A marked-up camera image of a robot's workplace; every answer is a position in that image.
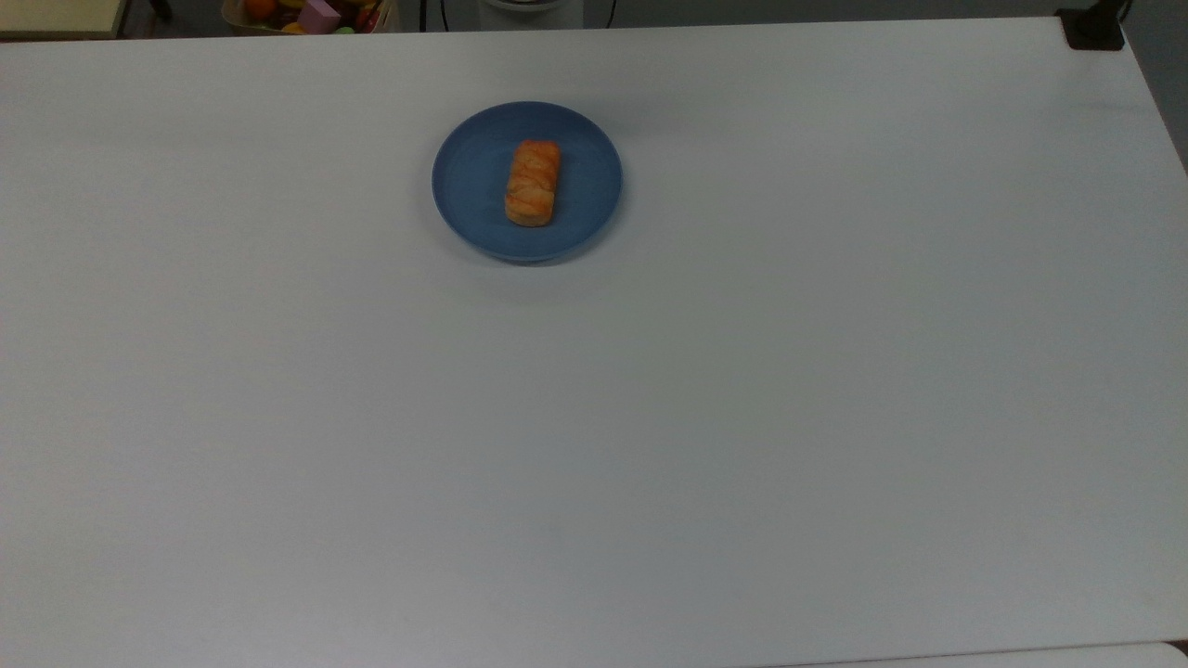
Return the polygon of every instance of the white container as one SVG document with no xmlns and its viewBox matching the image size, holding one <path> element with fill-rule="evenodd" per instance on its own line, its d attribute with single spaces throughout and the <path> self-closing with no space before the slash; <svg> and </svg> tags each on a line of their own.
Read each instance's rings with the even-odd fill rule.
<svg viewBox="0 0 1188 668">
<path fill-rule="evenodd" d="M 582 27 L 582 0 L 479 0 L 479 30 Z"/>
</svg>

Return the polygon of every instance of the fruit basket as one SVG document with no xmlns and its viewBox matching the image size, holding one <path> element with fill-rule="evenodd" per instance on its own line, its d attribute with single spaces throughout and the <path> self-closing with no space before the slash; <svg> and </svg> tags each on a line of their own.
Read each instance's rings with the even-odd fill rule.
<svg viewBox="0 0 1188 668">
<path fill-rule="evenodd" d="M 271 2 L 274 7 L 266 19 L 255 19 L 245 7 L 245 2 L 252 2 L 255 0 L 223 0 L 222 5 L 222 17 L 230 26 L 232 32 L 239 36 L 253 36 L 253 34 L 301 34 L 298 32 L 287 32 L 282 30 L 283 25 L 293 23 L 297 20 L 297 15 L 301 10 L 297 2 L 289 0 L 287 2 L 278 2 L 277 0 L 266 0 Z M 368 17 L 369 30 L 359 30 L 359 32 L 399 32 L 400 20 L 396 12 L 394 0 L 385 0 L 379 5 L 378 11 L 375 11 L 375 17 L 372 19 L 367 12 L 367 7 L 371 0 L 365 0 L 360 2 L 359 0 L 331 0 L 335 7 L 341 8 L 345 21 L 352 24 L 352 26 L 358 27 L 355 20 L 360 13 Z"/>
</svg>

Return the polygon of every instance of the bread roll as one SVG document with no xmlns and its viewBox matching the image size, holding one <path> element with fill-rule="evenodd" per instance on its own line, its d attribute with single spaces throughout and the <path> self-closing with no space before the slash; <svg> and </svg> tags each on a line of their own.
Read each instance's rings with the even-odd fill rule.
<svg viewBox="0 0 1188 668">
<path fill-rule="evenodd" d="M 552 220 L 561 147 L 556 141 L 525 139 L 512 156 L 504 209 L 507 218 L 524 227 L 541 227 Z"/>
</svg>

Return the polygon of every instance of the white table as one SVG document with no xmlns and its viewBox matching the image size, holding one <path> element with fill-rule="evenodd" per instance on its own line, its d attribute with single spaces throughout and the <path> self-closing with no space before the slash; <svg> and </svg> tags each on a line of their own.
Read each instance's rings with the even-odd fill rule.
<svg viewBox="0 0 1188 668">
<path fill-rule="evenodd" d="M 0 70 L 12 666 L 1188 637 L 1188 179 L 1130 51 L 1006 19 Z M 446 134 L 518 99 L 624 160 L 568 263 L 434 209 Z"/>
<path fill-rule="evenodd" d="M 829 668 L 1119 668 L 1123 666 L 1184 668 L 1188 667 L 1188 658 L 1171 645 L 1152 643 L 830 663 Z"/>
</svg>

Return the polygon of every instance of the baked pastry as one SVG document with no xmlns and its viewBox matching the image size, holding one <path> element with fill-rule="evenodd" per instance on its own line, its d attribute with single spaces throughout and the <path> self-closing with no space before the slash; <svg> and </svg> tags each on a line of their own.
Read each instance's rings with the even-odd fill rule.
<svg viewBox="0 0 1188 668">
<path fill-rule="evenodd" d="M 556 141 L 525 139 L 512 156 L 504 209 L 507 218 L 524 227 L 541 227 L 552 220 L 561 146 Z"/>
</svg>

